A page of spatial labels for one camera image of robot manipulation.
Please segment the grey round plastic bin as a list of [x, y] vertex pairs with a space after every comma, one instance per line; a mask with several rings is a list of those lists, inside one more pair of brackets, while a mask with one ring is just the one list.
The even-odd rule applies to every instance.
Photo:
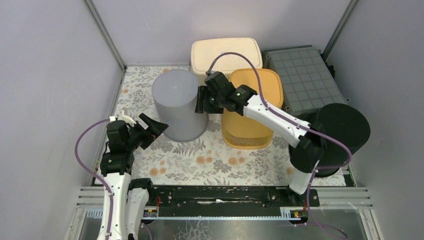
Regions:
[[190, 142], [207, 128], [208, 115], [196, 113], [199, 81], [190, 71], [172, 69], [160, 74], [151, 92], [164, 135], [175, 142]]

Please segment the black round plastic bin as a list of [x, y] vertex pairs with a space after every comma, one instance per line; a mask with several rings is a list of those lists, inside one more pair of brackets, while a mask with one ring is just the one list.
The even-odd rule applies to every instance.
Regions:
[[[311, 124], [311, 128], [323, 133], [349, 148], [351, 154], [357, 152], [370, 138], [371, 129], [365, 116], [355, 108], [343, 103], [331, 103], [315, 113], [304, 113], [299, 116]], [[315, 174], [317, 178], [334, 175], [348, 160], [347, 152], [321, 136], [306, 133], [297, 147], [290, 146], [291, 164], [302, 173], [310, 173], [320, 157], [318, 167], [337, 166], [336, 168], [320, 169]]]

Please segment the grey plastic storage bin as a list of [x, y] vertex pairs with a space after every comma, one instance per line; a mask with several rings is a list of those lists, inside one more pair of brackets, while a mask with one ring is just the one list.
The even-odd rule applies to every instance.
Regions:
[[315, 113], [333, 103], [347, 103], [320, 51], [311, 45], [264, 50], [262, 61], [264, 68], [279, 75], [282, 109], [292, 116]]

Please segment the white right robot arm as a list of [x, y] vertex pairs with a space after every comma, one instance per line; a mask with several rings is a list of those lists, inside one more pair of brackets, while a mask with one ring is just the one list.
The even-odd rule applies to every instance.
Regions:
[[307, 199], [314, 169], [324, 154], [325, 140], [312, 132], [309, 122], [272, 105], [245, 84], [235, 87], [220, 71], [207, 71], [204, 82], [205, 86], [198, 88], [196, 113], [237, 113], [266, 126], [289, 143], [290, 162], [295, 170], [286, 198], [293, 206], [301, 205]]

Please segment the yellow bin with black liner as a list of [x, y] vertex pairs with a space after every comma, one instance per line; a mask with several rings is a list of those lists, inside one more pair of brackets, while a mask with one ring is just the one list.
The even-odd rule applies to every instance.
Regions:
[[[283, 86], [279, 75], [266, 68], [257, 69], [260, 85], [265, 100], [281, 108], [284, 102]], [[235, 88], [247, 85], [259, 93], [259, 86], [254, 70], [243, 68], [233, 71], [229, 76]], [[222, 114], [222, 136], [232, 148], [255, 150], [270, 144], [274, 132], [254, 119], [241, 116], [236, 112], [224, 110]]]

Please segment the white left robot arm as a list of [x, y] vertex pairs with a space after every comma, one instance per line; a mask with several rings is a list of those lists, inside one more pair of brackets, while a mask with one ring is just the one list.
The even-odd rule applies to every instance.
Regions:
[[103, 216], [99, 240], [136, 240], [146, 206], [155, 200], [150, 178], [132, 179], [134, 152], [146, 150], [169, 127], [145, 115], [147, 125], [122, 114], [110, 117], [106, 126], [108, 150], [100, 161], [104, 187]]

